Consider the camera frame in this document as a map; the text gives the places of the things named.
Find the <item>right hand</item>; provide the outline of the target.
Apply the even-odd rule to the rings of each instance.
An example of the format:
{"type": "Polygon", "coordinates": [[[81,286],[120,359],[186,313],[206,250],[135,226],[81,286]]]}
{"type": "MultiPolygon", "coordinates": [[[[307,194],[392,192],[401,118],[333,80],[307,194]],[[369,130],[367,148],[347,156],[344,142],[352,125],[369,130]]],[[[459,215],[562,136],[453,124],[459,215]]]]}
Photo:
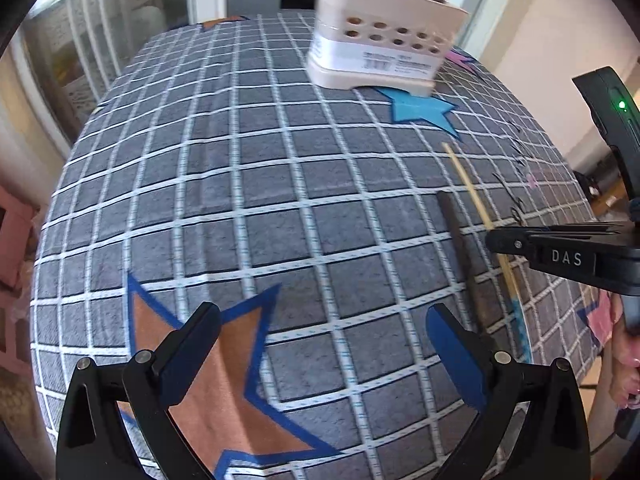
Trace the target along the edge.
{"type": "Polygon", "coordinates": [[[610,395],[619,408],[632,408],[639,402],[639,337],[628,332],[623,315],[614,325],[612,356],[610,395]]]}

